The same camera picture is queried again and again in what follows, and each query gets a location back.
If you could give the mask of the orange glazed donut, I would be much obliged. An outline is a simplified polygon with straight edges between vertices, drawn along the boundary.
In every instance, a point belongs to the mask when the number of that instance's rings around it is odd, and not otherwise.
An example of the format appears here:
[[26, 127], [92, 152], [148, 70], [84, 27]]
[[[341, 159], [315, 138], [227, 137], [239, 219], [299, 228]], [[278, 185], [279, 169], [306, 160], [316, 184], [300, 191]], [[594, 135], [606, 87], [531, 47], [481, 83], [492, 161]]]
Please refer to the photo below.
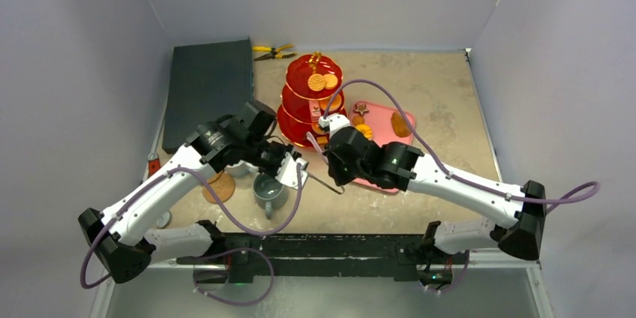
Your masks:
[[336, 94], [334, 97], [329, 97], [319, 101], [319, 107], [323, 112], [337, 112], [342, 105], [342, 96]]

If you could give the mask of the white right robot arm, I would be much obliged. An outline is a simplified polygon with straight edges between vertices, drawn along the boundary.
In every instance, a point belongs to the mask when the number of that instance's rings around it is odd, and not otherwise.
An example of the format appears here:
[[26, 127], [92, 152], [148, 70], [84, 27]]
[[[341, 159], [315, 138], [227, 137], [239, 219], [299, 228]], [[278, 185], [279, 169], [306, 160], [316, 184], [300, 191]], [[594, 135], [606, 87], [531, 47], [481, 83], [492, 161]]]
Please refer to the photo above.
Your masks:
[[379, 146], [351, 126], [332, 130], [323, 154], [337, 185], [363, 179], [382, 189], [438, 197], [481, 215], [463, 223], [430, 223], [421, 243], [430, 263], [493, 247], [522, 260], [540, 256], [547, 209], [545, 186], [537, 181], [520, 186], [473, 174], [461, 177], [440, 169], [431, 154], [416, 147], [402, 142]]

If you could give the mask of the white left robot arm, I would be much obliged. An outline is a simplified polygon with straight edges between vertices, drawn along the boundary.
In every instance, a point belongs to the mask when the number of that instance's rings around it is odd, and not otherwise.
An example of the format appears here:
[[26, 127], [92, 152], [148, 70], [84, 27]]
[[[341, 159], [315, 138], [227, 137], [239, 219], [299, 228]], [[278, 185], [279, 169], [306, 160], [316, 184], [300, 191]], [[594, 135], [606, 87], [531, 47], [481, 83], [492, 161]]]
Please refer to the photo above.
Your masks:
[[165, 231], [154, 225], [185, 194], [238, 163], [300, 191], [308, 179], [308, 162], [292, 145], [267, 140], [275, 122], [272, 108], [249, 101], [235, 115], [199, 125], [166, 164], [125, 198], [102, 211], [86, 209], [78, 217], [90, 245], [80, 271], [82, 287], [91, 287], [86, 270], [93, 256], [117, 284], [165, 260], [197, 257], [206, 265], [219, 262], [225, 236], [211, 221]]

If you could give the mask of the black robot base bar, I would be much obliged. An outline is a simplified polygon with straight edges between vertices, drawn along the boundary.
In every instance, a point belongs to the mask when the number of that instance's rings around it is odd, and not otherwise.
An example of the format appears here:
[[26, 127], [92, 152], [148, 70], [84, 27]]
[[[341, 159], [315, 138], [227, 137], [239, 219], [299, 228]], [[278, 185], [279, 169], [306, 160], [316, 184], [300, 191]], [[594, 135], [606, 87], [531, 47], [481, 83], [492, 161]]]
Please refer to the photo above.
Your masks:
[[179, 265], [226, 268], [232, 283], [250, 283], [257, 276], [320, 278], [428, 279], [444, 265], [460, 265], [467, 253], [449, 255], [434, 247], [430, 224], [424, 235], [244, 232], [219, 235], [201, 257], [182, 254]]

